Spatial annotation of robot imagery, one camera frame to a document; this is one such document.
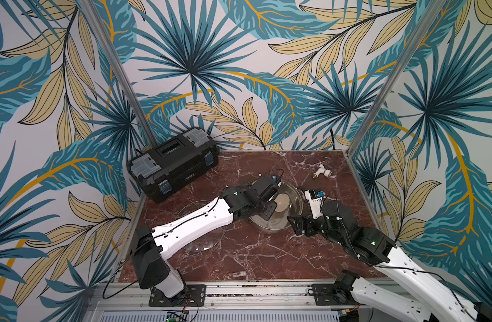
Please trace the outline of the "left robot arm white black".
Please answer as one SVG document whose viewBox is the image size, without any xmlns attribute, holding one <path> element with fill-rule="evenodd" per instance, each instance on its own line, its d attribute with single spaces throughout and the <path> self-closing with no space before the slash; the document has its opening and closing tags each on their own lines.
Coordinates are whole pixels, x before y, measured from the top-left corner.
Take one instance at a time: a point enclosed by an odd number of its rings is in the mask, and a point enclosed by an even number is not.
<svg viewBox="0 0 492 322">
<path fill-rule="evenodd" d="M 168 260 L 184 246 L 235 221 L 258 215 L 268 220 L 282 176 L 262 174 L 252 183 L 228 186 L 200 209 L 169 224 L 136 228 L 129 248 L 141 289 L 156 288 L 168 299 L 186 292 L 186 283 Z"/>
</svg>

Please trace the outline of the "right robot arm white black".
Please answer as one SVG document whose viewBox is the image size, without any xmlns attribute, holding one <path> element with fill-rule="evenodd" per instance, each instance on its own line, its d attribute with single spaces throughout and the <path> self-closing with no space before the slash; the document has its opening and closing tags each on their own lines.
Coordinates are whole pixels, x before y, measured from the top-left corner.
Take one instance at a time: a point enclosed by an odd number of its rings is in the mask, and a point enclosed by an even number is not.
<svg viewBox="0 0 492 322">
<path fill-rule="evenodd" d="M 321 235 L 392 279 L 411 296 L 378 289 L 360 275 L 344 270 L 332 285 L 313 288 L 317 304 L 333 299 L 342 305 L 367 305 L 400 321 L 492 321 L 491 307 L 458 295 L 445 279 L 421 268 L 385 233 L 358 224 L 351 210 L 339 201 L 313 199 L 310 210 L 310 215 L 288 217 L 297 236 Z"/>
</svg>

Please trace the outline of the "stainless steel pot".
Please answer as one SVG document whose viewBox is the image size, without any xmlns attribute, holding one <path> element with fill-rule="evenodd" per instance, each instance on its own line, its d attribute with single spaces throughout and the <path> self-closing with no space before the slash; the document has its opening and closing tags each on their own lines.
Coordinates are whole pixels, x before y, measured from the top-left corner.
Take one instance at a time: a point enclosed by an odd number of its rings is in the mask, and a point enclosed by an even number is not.
<svg viewBox="0 0 492 322">
<path fill-rule="evenodd" d="M 298 189 L 282 181 L 278 190 L 278 195 L 274 199 L 277 207 L 269 220 L 255 215 L 251 222 L 261 231 L 266 233 L 277 233 L 291 228 L 288 221 L 289 216 L 300 216 L 303 210 L 303 199 Z"/>
</svg>

